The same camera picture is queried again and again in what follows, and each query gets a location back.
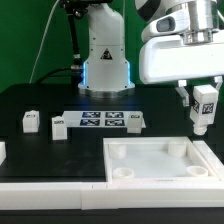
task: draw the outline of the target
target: warning label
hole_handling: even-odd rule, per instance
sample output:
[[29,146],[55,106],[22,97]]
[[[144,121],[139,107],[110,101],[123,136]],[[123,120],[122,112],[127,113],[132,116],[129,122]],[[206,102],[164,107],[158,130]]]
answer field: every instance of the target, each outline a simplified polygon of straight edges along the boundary
[[104,53],[103,53],[103,55],[102,55],[102,57],[100,59],[103,59],[103,60],[113,60],[113,58],[112,58],[108,48],[104,51]]

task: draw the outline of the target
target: cable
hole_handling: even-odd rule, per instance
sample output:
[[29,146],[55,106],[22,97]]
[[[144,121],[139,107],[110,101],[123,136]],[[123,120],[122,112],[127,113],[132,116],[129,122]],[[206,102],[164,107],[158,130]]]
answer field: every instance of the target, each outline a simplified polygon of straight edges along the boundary
[[219,18],[222,20],[222,22],[224,23],[224,16],[221,14],[220,11],[218,11],[218,15],[219,15]]
[[45,39],[46,39],[46,36],[47,36],[47,33],[48,33],[48,29],[49,29],[53,14],[55,12],[55,9],[58,6],[59,2],[60,2],[60,0],[57,0],[55,2],[54,6],[53,6],[53,8],[50,12],[50,15],[49,15],[46,27],[45,27],[44,35],[43,35],[43,38],[42,38],[42,41],[41,41],[41,44],[40,44],[40,49],[39,49],[39,52],[37,54],[37,58],[36,58],[36,61],[34,63],[34,66],[33,66],[32,74],[31,74],[31,77],[30,77],[30,83],[32,83],[32,80],[33,80],[33,77],[34,77],[34,74],[35,74],[35,70],[36,70],[36,67],[37,67],[37,63],[38,63],[38,60],[40,58],[41,52],[43,50],[43,46],[44,46],[44,42],[45,42]]
[[48,72],[46,75],[44,75],[43,77],[38,79],[35,83],[36,84],[40,84],[44,79],[51,78],[51,77],[61,77],[61,75],[54,75],[54,74],[58,73],[58,72],[62,72],[62,71],[71,71],[71,68],[70,67],[66,67],[66,68],[55,69],[55,70],[53,70],[51,72]]

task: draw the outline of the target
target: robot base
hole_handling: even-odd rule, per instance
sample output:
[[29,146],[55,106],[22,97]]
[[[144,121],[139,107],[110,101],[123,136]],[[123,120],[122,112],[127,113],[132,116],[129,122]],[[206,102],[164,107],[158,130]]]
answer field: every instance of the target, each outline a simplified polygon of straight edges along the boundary
[[118,98],[118,97],[129,96],[134,94],[135,92],[134,87],[135,85],[132,84],[126,89],[119,90],[119,91],[96,91],[96,90],[88,89],[88,87],[86,88],[86,86],[79,84],[79,93],[86,96],[96,97],[96,98]]

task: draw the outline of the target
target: sticker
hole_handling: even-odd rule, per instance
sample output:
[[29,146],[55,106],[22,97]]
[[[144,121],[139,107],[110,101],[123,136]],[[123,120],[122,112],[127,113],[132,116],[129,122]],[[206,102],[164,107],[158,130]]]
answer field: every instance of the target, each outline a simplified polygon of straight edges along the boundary
[[194,109],[197,113],[199,112],[199,106],[200,106],[200,104],[198,103],[198,101],[194,100],[193,109]]
[[125,126],[124,120],[115,120],[115,119],[109,119],[105,120],[105,126]]
[[214,108],[214,103],[204,104],[202,109],[202,114],[212,114]]
[[123,118],[123,112],[106,112],[106,118]]
[[80,126],[99,126],[100,120],[98,119],[83,119],[80,122]]
[[108,48],[104,51],[102,57],[100,59],[103,60],[113,60],[113,58],[111,57],[110,51],[108,50]]
[[140,118],[140,116],[139,115],[131,115],[131,118],[138,119],[138,118]]
[[82,117],[86,118],[99,118],[100,117],[100,112],[83,112]]
[[64,121],[55,121],[54,124],[64,124]]
[[34,118],[34,117],[36,117],[36,115],[35,114],[28,114],[28,115],[26,115],[26,117],[27,118]]

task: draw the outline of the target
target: white platform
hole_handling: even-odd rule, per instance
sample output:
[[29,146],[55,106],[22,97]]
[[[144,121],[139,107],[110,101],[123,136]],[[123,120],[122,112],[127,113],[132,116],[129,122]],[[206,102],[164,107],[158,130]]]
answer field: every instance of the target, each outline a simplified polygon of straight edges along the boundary
[[[186,141],[184,157],[167,154],[170,141]],[[109,145],[119,142],[118,159]],[[224,166],[203,141],[188,138],[104,139],[105,183],[0,184],[1,210],[118,209],[152,207],[224,207]],[[185,169],[198,165],[207,177],[188,177]],[[114,179],[112,172],[129,167],[130,179]]]

